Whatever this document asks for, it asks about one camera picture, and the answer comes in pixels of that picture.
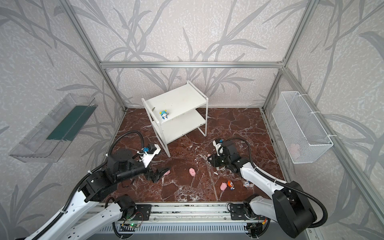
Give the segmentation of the white two-tier metal shelf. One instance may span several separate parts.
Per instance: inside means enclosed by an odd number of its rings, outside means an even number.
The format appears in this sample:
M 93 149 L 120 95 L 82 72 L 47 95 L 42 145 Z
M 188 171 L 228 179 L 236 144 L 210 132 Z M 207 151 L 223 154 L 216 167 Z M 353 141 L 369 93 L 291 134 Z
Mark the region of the white two-tier metal shelf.
M 149 100 L 142 98 L 142 103 L 168 157 L 168 145 L 184 135 L 199 130 L 207 136 L 209 98 L 192 82 Z M 167 120 L 160 115 L 164 110 L 169 114 Z

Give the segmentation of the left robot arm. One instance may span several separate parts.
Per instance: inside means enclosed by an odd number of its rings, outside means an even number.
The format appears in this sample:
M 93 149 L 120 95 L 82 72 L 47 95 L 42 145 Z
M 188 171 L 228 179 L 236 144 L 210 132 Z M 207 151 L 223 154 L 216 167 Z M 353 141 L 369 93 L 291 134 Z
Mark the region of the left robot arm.
M 65 205 L 41 228 L 28 236 L 29 240 L 85 240 L 103 227 L 120 220 L 124 214 L 135 215 L 134 201 L 124 195 L 115 199 L 105 209 L 85 220 L 78 221 L 101 201 L 117 190 L 118 184 L 139 175 L 148 181 L 158 182 L 170 168 L 153 171 L 152 159 L 159 154 L 160 147 L 151 145 L 142 152 L 133 154 L 119 149 L 108 154 L 106 168 L 89 172 L 71 192 Z

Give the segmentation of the orange blue figurine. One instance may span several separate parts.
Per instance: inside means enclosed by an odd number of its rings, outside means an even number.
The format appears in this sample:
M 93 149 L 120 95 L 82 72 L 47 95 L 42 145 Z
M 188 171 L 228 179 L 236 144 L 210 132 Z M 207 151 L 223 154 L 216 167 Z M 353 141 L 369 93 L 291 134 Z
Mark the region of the orange blue figurine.
M 227 185 L 228 185 L 228 187 L 229 187 L 231 190 L 234 190 L 234 189 L 235 189 L 235 186 L 234 186 L 234 184 L 233 184 L 232 181 L 228 180 L 228 181 L 227 181 Z

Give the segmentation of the aluminium enclosure frame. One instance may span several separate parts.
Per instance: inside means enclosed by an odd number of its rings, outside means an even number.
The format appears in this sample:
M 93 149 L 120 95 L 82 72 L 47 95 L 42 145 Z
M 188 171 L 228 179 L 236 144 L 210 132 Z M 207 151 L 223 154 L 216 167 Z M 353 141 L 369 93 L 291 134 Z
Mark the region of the aluminium enclosure frame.
M 182 69 L 203 69 L 203 68 L 215 68 L 215 69 L 278 69 L 278 75 L 274 80 L 273 86 L 268 93 L 268 98 L 271 98 L 272 93 L 275 91 L 281 77 L 285 77 L 290 83 L 290 86 L 298 91 L 302 96 L 304 101 L 309 105 L 309 107 L 318 112 L 319 109 L 308 95 L 307 91 L 302 87 L 298 82 L 298 79 L 294 76 L 292 71 L 288 67 L 288 63 L 292 58 L 292 55 L 297 48 L 300 39 L 302 38 L 305 29 L 312 19 L 316 7 L 318 6 L 319 1 L 308 1 L 304 15 L 300 20 L 299 26 L 294 34 L 294 37 L 288 48 L 288 52 L 281 61 L 277 62 L 101 62 L 97 56 L 96 50 L 92 46 L 86 31 L 84 30 L 77 14 L 71 5 L 70 1 L 59 1 L 59 5 L 63 13 L 68 17 L 70 23 L 78 34 L 80 40 L 85 46 L 87 52 L 90 54 L 93 63 L 95 64 L 96 70 L 101 74 L 104 82 L 108 85 L 110 90 L 113 92 L 114 96 L 119 101 L 119 104 L 123 109 L 126 109 L 127 106 L 123 102 L 121 95 L 117 92 L 116 87 L 113 85 L 109 76 L 107 75 L 105 65 L 107 68 L 141 68 L 141 69 L 155 69 L 155 68 L 182 68 Z M 317 115 L 320 124 L 325 128 L 325 131 L 328 134 L 333 135 L 334 137 L 334 146 L 333 151 L 337 156 L 339 162 L 345 169 L 345 172 L 350 176 L 351 180 L 354 182 L 355 186 L 361 193 L 361 196 L 365 199 L 367 205 L 375 214 L 378 221 L 382 224 L 384 222 L 384 199 L 373 186 L 369 178 L 363 173 L 363 170 L 358 166 L 357 162 L 353 159 L 352 155 L 348 152 L 347 147 L 342 143 L 342 140 L 339 136 L 336 135 L 335 130 L 329 125 L 324 115 L 318 113 Z

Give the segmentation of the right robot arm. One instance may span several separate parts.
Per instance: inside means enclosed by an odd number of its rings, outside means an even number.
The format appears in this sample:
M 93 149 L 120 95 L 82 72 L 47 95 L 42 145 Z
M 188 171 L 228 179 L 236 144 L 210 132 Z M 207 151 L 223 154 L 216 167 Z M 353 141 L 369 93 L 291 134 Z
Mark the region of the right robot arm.
M 291 238 L 316 227 L 318 217 L 311 204 L 315 198 L 304 192 L 298 183 L 287 183 L 268 174 L 250 157 L 242 157 L 231 140 L 216 139 L 213 146 L 216 153 L 208 157 L 213 167 L 225 167 L 268 196 L 252 197 L 245 202 L 250 218 L 264 216 L 275 221 Z

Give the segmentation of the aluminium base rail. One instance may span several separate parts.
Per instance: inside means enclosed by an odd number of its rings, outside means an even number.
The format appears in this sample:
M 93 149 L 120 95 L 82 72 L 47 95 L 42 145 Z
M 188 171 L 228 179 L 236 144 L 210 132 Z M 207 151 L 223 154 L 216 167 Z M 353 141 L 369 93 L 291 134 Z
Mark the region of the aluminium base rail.
M 133 234 L 246 233 L 244 226 L 256 220 L 231 220 L 225 202 L 138 203 L 152 205 L 148 221 Z M 112 223 L 97 230 L 114 233 Z

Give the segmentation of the white blue round figurine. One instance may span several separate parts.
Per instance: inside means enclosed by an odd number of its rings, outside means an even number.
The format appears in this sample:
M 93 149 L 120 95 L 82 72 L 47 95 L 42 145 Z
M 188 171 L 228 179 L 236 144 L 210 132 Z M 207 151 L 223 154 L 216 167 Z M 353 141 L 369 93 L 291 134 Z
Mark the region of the white blue round figurine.
M 254 184 L 253 184 L 252 182 L 250 182 L 250 181 L 244 180 L 244 181 L 243 181 L 243 186 L 244 186 L 245 188 L 253 188 L 253 187 L 254 187 Z

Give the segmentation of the pink pig toy centre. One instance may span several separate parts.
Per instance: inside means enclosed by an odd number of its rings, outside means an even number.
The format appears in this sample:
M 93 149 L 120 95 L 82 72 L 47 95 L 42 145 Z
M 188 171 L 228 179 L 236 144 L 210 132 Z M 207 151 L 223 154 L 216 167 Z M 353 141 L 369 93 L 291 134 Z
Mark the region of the pink pig toy centre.
M 195 177 L 195 176 L 196 176 L 196 171 L 195 171 L 195 169 L 193 169 L 193 168 L 190 168 L 190 169 L 189 169 L 189 173 L 190 173 L 190 175 L 191 175 L 192 177 Z

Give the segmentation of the pink toy in basket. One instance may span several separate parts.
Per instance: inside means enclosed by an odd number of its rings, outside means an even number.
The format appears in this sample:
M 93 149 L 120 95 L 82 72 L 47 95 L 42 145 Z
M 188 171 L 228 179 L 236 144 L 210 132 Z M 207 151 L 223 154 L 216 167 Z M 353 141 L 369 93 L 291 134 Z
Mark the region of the pink toy in basket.
M 288 147 L 291 158 L 295 161 L 298 160 L 301 156 L 300 148 L 301 147 L 298 144 L 290 144 L 290 146 Z

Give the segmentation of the green circuit board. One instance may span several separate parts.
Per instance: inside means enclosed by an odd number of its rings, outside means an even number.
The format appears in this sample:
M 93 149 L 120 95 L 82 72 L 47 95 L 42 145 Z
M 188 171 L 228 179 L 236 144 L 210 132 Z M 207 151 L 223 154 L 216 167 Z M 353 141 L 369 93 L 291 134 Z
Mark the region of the green circuit board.
M 142 222 L 137 222 L 137 223 L 124 222 L 121 224 L 120 228 L 123 231 L 129 232 L 129 231 L 135 231 L 135 229 L 140 228 L 141 225 L 142 225 Z

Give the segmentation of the teal blue cat figurine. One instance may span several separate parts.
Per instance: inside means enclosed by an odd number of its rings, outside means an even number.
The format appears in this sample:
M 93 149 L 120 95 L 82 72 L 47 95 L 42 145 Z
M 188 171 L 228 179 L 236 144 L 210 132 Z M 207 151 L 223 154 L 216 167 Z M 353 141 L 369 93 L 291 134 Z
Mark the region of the teal blue cat figurine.
M 162 118 L 163 120 L 167 120 L 169 114 L 168 114 L 167 110 L 164 110 L 164 111 L 161 111 L 161 112 L 160 112 L 160 115 L 161 115 L 161 118 Z

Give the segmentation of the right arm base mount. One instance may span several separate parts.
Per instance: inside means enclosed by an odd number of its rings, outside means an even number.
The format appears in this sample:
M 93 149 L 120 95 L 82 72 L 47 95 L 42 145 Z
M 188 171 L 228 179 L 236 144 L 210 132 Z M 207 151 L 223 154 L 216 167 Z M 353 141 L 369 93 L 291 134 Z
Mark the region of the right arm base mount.
M 260 195 L 251 195 L 243 201 L 242 204 L 228 203 L 227 210 L 231 215 L 231 220 L 256 220 L 255 223 L 247 223 L 244 226 L 246 235 L 251 239 L 259 239 L 271 223 L 271 220 L 262 215 L 256 215 L 251 208 L 251 200 Z

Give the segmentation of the pink pig toy right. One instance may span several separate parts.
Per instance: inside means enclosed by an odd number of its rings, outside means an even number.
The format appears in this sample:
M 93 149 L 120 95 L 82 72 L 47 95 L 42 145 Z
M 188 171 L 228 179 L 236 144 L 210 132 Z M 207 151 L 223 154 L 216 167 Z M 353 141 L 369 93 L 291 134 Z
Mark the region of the pink pig toy right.
M 221 183 L 220 190 L 225 191 L 227 187 L 228 187 L 227 183 Z

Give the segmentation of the clear plastic wall bin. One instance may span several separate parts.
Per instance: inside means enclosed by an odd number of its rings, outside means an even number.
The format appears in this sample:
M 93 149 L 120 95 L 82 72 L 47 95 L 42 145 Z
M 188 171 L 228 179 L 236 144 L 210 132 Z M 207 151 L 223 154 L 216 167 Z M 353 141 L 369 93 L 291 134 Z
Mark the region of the clear plastic wall bin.
M 67 94 L 9 153 L 23 163 L 56 163 L 92 116 L 96 98 Z

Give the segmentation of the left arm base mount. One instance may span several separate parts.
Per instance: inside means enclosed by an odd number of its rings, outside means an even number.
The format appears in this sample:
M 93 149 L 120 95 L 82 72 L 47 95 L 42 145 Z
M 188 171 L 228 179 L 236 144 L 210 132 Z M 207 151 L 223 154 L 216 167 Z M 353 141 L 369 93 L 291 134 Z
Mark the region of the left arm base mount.
M 123 195 L 121 197 L 118 197 L 116 200 L 114 198 L 109 198 L 108 203 L 116 203 L 121 207 L 122 212 L 122 218 L 121 221 L 128 222 L 128 223 L 137 223 L 137 222 L 143 222 L 148 221 L 151 215 L 152 205 L 144 204 L 144 205 L 137 205 L 131 197 L 128 195 Z M 117 237 L 119 237 L 120 240 L 128 240 L 133 233 L 138 230 L 135 229 L 135 231 L 123 231 L 121 230 L 120 226 L 121 224 L 118 224 L 116 222 L 112 223 L 113 231 Z

